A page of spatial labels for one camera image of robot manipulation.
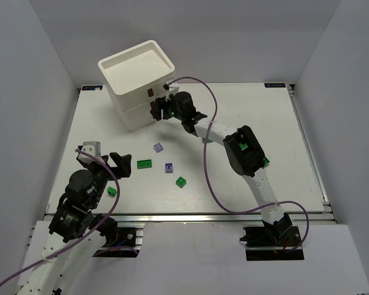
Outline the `green lego plate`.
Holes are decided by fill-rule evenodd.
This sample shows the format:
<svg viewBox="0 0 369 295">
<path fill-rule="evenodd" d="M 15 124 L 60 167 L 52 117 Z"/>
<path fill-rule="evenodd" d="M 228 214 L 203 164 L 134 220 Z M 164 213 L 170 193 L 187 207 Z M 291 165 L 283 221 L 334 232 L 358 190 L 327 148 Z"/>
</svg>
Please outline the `green lego plate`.
<svg viewBox="0 0 369 295">
<path fill-rule="evenodd" d="M 151 159 L 137 160 L 138 169 L 145 169 L 145 168 L 152 168 L 152 167 L 153 167 L 153 162 Z"/>
</svg>

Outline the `purple upside-down lego brick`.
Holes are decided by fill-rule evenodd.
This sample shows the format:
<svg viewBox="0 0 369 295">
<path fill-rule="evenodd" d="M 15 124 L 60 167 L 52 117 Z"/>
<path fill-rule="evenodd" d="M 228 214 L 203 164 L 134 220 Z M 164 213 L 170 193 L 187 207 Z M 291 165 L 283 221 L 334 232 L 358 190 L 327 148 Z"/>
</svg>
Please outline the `purple upside-down lego brick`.
<svg viewBox="0 0 369 295">
<path fill-rule="evenodd" d="M 165 172 L 172 173 L 173 172 L 173 163 L 165 163 Z"/>
</svg>

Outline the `green square lego brick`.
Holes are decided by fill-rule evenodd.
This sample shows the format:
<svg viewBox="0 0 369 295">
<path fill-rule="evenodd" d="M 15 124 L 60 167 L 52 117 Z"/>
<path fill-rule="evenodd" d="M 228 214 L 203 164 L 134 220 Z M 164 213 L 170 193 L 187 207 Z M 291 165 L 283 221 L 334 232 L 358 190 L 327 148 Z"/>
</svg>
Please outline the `green square lego brick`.
<svg viewBox="0 0 369 295">
<path fill-rule="evenodd" d="M 180 188 L 184 187 L 187 183 L 187 180 L 184 179 L 182 176 L 180 176 L 177 180 L 176 180 L 176 185 Z"/>
</svg>

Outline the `green sloped lego brick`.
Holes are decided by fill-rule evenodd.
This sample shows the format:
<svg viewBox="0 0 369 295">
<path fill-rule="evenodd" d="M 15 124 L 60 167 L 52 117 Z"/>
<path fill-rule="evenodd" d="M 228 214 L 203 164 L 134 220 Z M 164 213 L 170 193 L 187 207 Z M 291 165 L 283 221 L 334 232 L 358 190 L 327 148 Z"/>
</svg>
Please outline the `green sloped lego brick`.
<svg viewBox="0 0 369 295">
<path fill-rule="evenodd" d="M 212 143 L 212 142 L 213 142 L 212 140 L 202 137 L 202 143 Z"/>
</svg>

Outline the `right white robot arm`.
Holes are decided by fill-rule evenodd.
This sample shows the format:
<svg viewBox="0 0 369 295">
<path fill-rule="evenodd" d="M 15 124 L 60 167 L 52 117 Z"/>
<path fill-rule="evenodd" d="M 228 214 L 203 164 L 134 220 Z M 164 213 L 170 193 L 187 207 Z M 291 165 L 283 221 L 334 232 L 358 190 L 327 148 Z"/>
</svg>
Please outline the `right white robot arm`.
<svg viewBox="0 0 369 295">
<path fill-rule="evenodd" d="M 231 168 L 248 184 L 259 206 L 264 227 L 276 240 L 289 231 L 291 219 L 278 204 L 266 174 L 265 153 L 249 126 L 231 128 L 207 119 L 205 114 L 196 110 L 188 92 L 156 98 L 151 103 L 150 113 L 157 121 L 176 118 L 186 132 L 222 145 Z"/>
</svg>

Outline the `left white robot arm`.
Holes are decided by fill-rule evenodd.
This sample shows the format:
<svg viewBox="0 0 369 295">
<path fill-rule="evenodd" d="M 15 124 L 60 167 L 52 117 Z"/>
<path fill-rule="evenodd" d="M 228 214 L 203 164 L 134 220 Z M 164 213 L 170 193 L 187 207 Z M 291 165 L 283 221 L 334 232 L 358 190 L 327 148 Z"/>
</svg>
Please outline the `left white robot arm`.
<svg viewBox="0 0 369 295">
<path fill-rule="evenodd" d="M 41 261 L 31 268 L 19 294 L 65 294 L 99 248 L 117 239 L 117 221 L 109 213 L 94 215 L 93 210 L 108 182 L 131 175 L 132 156 L 97 156 L 80 148 L 77 153 L 83 168 L 69 177 L 49 224 Z"/>
</svg>

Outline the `purple studded lego brick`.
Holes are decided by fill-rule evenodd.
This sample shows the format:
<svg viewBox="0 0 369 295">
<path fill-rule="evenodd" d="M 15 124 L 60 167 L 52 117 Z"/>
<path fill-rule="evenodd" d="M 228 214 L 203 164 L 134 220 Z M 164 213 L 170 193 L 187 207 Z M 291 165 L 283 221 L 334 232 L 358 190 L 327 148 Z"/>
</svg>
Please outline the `purple studded lego brick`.
<svg viewBox="0 0 369 295">
<path fill-rule="evenodd" d="M 154 150 L 156 152 L 161 152 L 164 150 L 163 146 L 161 145 L 161 143 L 156 143 L 154 146 L 153 146 Z"/>
</svg>

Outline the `white drawer cabinet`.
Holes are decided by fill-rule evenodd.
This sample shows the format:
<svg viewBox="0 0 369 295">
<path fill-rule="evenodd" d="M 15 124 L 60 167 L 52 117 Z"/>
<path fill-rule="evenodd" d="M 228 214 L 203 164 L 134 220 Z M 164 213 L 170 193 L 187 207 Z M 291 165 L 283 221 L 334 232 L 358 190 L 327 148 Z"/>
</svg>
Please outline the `white drawer cabinet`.
<svg viewBox="0 0 369 295">
<path fill-rule="evenodd" d="M 164 84 L 175 77 L 175 66 L 154 40 L 98 62 L 115 111 L 130 131 L 152 122 L 151 103 L 166 96 Z"/>
</svg>

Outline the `aluminium table front rail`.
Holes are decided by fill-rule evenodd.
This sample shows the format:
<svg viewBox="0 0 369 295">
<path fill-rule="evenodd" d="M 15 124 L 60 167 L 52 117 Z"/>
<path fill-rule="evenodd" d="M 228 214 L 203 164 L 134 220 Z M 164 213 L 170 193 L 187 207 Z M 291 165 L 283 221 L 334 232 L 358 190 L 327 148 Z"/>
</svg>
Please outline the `aluminium table front rail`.
<svg viewBox="0 0 369 295">
<path fill-rule="evenodd" d="M 314 222 L 336 222 L 332 212 L 308 213 L 309 221 Z M 113 215 L 111 216 L 119 222 L 258 222 L 261 221 L 260 214 L 249 215 L 227 215 L 227 214 L 175 214 L 175 215 Z M 306 222 L 305 215 L 290 214 L 292 222 Z"/>
</svg>

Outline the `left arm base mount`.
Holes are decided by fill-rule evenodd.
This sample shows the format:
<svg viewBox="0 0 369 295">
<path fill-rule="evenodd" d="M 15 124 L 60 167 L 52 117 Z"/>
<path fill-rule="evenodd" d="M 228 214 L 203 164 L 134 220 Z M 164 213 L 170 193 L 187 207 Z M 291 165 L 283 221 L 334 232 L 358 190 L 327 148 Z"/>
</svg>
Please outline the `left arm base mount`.
<svg viewBox="0 0 369 295">
<path fill-rule="evenodd" d="M 105 239 L 105 244 L 94 254 L 94 257 L 136 258 L 139 255 L 140 228 L 120 225 L 115 219 L 108 217 L 95 231 Z"/>
</svg>

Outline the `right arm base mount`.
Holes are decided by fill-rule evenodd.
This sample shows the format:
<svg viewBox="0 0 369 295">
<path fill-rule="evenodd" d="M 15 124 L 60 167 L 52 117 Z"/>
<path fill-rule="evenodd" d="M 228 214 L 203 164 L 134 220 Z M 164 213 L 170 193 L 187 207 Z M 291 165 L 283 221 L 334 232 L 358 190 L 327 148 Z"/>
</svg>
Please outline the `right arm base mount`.
<svg viewBox="0 0 369 295">
<path fill-rule="evenodd" d="M 293 226 L 280 240 L 265 227 L 244 227 L 239 243 L 245 247 L 247 261 L 303 261 L 300 232 Z"/>
</svg>

